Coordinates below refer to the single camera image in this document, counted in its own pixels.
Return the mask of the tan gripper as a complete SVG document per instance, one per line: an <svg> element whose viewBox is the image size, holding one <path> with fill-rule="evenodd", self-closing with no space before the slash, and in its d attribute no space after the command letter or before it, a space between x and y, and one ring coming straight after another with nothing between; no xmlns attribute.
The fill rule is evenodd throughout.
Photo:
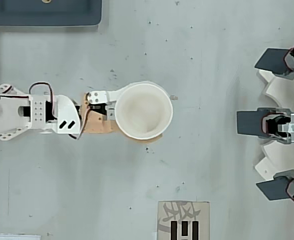
<svg viewBox="0 0 294 240"><path fill-rule="evenodd" d="M121 133L124 137L139 144L152 144L163 137L160 134L151 139L135 139L127 136L117 125L114 119L114 105L119 96L127 89L135 86L153 86L167 95L167 91L160 85L151 81L139 81L130 83L118 90L93 90L85 93L80 106L80 116L86 121L83 133L85 134L109 134Z"/></svg>

